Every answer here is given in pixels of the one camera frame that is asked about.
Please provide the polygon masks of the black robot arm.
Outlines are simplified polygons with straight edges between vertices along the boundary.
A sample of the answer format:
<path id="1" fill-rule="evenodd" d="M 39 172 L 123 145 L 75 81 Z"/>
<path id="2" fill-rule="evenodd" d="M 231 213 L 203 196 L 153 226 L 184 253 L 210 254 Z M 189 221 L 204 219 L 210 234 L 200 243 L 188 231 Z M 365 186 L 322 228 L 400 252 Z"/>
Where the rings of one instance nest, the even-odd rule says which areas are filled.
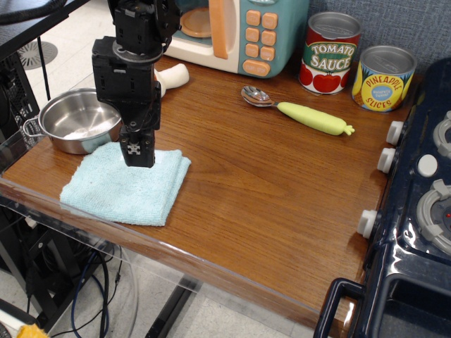
<path id="1" fill-rule="evenodd" d="M 126 165 L 155 163 L 155 136 L 161 122 L 162 87 L 154 64 L 180 29 L 174 1 L 110 1 L 116 34 L 96 39 L 92 67 L 97 98 L 121 117 L 119 133 Z"/>

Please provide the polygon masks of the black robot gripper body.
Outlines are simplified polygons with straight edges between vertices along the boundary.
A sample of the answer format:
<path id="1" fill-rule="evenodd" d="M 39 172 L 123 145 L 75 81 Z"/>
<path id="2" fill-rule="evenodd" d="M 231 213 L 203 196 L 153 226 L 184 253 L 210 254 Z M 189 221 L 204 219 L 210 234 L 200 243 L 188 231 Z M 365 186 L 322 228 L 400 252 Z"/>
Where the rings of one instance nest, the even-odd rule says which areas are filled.
<path id="1" fill-rule="evenodd" d="M 129 132 L 158 130 L 161 124 L 161 85 L 154 64 L 132 62 L 121 53 L 114 37 L 97 39 L 92 47 L 92 67 L 97 98 L 114 107 Z"/>

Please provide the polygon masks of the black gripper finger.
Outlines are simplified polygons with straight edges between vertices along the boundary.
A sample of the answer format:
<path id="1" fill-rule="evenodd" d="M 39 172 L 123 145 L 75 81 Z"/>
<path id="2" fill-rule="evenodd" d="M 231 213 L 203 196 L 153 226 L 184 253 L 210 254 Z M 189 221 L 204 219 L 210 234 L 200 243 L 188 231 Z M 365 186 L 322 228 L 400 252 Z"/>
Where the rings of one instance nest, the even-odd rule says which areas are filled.
<path id="1" fill-rule="evenodd" d="M 141 146 L 137 135 L 122 126 L 119 133 L 119 144 L 127 166 L 141 166 Z"/>
<path id="2" fill-rule="evenodd" d="M 141 137 L 141 160 L 142 166 L 151 168 L 155 163 L 155 138 L 154 138 L 154 130 L 145 130 L 142 133 Z"/>

